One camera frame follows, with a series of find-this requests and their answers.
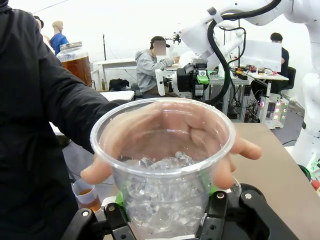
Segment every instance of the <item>glass jar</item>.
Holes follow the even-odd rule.
[[[71,42],[60,46],[61,52],[56,56],[73,75],[91,87],[91,70],[88,52],[82,48],[82,42]]]

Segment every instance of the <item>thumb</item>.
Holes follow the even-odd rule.
[[[95,154],[93,163],[86,169],[82,170],[80,175],[88,184],[99,184],[109,178],[111,174],[111,166]]]

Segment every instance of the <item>gray hoodie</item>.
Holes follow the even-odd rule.
[[[135,54],[136,80],[142,93],[157,86],[156,69],[164,70],[175,63],[173,58],[157,63],[157,57],[152,56],[151,50],[138,51]]]

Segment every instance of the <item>crushed ice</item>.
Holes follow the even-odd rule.
[[[180,169],[195,164],[184,152],[155,162],[147,157],[134,166],[154,171]],[[129,177],[125,208],[131,220],[152,238],[194,234],[209,199],[210,181],[196,173],[176,179]]]

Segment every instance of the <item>plastic cup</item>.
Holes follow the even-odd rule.
[[[115,138],[119,131],[121,137]],[[196,233],[214,170],[235,137],[234,125],[215,107],[185,98],[151,98],[106,113],[94,125],[90,140],[111,165],[139,237],[156,239]],[[177,152],[186,153],[194,164],[156,170],[137,166],[142,158],[154,164],[171,161]]]
[[[100,209],[101,202],[95,185],[87,184],[83,179],[78,179],[72,185],[72,191],[81,208],[91,209],[94,212]]]

